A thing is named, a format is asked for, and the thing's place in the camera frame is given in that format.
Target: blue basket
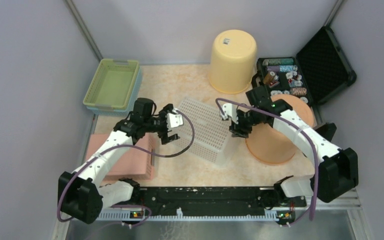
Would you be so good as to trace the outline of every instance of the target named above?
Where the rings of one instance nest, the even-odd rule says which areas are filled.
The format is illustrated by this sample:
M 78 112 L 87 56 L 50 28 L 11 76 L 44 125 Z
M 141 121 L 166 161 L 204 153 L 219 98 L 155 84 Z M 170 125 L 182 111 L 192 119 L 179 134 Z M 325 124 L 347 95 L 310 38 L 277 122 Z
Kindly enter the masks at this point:
M 117 110 L 117 109 L 99 109 L 97 107 L 90 107 L 86 106 L 87 109 L 91 110 L 96 115 L 105 115 L 105 116 L 120 116 L 120 117 L 127 117 L 130 111 L 133 110 L 133 105 L 138 99 L 138 92 L 141 88 L 142 83 L 142 68 L 139 68 L 139 71 L 137 72 L 136 81 L 134 82 L 133 89 L 131 91 L 130 99 L 128 100 L 127 108 L 124 110 Z

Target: gray floor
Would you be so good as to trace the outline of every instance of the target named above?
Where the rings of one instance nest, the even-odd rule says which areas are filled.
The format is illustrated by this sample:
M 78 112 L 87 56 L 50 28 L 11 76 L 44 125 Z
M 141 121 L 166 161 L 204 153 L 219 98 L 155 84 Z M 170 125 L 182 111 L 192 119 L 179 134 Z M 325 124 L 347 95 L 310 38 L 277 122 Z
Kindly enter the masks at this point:
M 110 221 L 87 225 L 72 221 L 66 240 L 354 240 L 346 210 L 317 211 L 315 220 L 306 217 L 291 228 L 274 222 L 158 222 L 149 221 L 129 230 Z

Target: case lid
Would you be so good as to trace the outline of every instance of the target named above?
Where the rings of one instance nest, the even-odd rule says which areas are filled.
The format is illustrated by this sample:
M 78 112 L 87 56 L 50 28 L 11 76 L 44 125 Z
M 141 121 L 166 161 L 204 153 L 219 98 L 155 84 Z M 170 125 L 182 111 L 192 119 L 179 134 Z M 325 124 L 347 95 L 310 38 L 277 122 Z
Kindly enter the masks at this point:
M 326 103 L 357 79 L 329 27 L 322 27 L 298 52 L 296 60 L 315 104 Z

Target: marble-patterned tabletop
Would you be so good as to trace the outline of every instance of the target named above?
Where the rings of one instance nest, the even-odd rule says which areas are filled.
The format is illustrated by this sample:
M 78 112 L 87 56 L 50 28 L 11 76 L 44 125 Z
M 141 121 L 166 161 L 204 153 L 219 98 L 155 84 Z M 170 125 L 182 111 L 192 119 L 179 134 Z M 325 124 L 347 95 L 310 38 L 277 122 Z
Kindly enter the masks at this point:
M 222 97 L 247 103 L 245 92 L 224 94 L 211 87 L 208 81 L 209 65 L 144 65 L 143 81 L 138 97 L 152 99 L 158 108 L 172 103 L 178 106 L 183 98 L 190 97 L 216 107 L 215 99 Z M 122 117 L 100 115 L 94 133 L 110 133 Z M 173 144 L 161 145 L 161 154 L 179 151 Z M 282 165 L 267 165 L 258 161 L 248 151 L 241 139 L 237 151 L 225 167 L 201 159 L 191 153 L 174 158 L 155 158 L 153 180 L 138 181 L 148 187 L 221 187 L 221 186 L 271 186 L 290 176 L 314 174 L 314 166 L 300 151 Z

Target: white wall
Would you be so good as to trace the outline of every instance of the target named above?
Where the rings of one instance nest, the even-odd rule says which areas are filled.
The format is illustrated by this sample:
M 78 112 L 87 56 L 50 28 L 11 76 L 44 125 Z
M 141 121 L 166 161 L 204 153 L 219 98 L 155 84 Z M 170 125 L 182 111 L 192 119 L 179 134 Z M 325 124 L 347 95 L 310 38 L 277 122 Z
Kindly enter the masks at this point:
M 332 28 L 357 81 L 322 113 L 337 124 L 334 141 L 358 153 L 357 192 L 375 239 L 384 239 L 384 1 L 347 1 Z
M 74 0 L 105 58 L 209 63 L 216 36 L 241 29 L 258 56 L 296 54 L 334 0 Z
M 62 0 L 0 0 L 0 239 L 51 237 L 57 183 L 79 163 L 98 66 Z

